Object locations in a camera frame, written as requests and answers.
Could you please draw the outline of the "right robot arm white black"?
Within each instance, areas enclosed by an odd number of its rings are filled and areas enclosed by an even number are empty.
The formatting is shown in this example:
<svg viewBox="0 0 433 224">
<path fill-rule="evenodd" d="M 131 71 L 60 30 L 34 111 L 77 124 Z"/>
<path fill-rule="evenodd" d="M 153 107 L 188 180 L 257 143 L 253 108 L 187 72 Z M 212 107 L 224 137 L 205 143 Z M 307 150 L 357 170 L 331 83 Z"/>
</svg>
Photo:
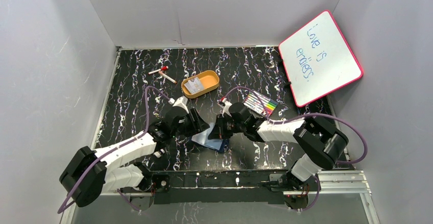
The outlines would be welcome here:
<svg viewBox="0 0 433 224">
<path fill-rule="evenodd" d="M 208 139 L 229 139 L 243 133 L 254 142 L 296 142 L 304 155 L 287 172 L 288 185 L 301 190 L 321 170 L 332 170 L 348 144 L 347 136 L 324 115 L 305 114 L 292 121 L 269 121 L 256 117 L 242 103 L 224 103 Z"/>
</svg>

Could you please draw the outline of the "blue leather card holder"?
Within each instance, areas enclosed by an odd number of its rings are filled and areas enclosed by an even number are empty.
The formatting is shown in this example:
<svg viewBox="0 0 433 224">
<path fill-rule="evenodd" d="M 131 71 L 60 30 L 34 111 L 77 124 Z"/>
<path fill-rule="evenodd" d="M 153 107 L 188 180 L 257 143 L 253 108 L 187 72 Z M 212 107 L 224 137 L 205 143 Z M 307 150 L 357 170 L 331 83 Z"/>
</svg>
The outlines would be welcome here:
<svg viewBox="0 0 433 224">
<path fill-rule="evenodd" d="M 206 131 L 193 135 L 191 141 L 197 143 L 198 145 L 204 146 L 206 148 L 212 149 L 216 152 L 223 153 L 224 148 L 229 145 L 229 139 L 208 139 L 210 132 L 214 128 L 214 123 L 209 124 L 210 128 Z"/>
</svg>

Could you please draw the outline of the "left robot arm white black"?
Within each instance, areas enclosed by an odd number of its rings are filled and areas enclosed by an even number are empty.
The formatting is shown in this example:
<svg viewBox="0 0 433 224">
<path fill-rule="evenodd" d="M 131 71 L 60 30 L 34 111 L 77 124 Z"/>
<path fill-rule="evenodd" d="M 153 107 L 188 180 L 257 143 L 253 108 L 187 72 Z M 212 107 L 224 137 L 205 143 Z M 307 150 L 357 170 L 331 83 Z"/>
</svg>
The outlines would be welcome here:
<svg viewBox="0 0 433 224">
<path fill-rule="evenodd" d="M 152 177 L 146 167 L 132 161 L 152 155 L 165 148 L 174 137 L 191 137 L 209 129 L 195 108 L 173 106 L 165 117 L 157 119 L 144 131 L 117 144 L 97 148 L 80 148 L 63 173 L 59 182 L 67 191 L 67 199 L 78 207 L 94 202 L 101 193 L 125 187 L 147 191 Z"/>
</svg>

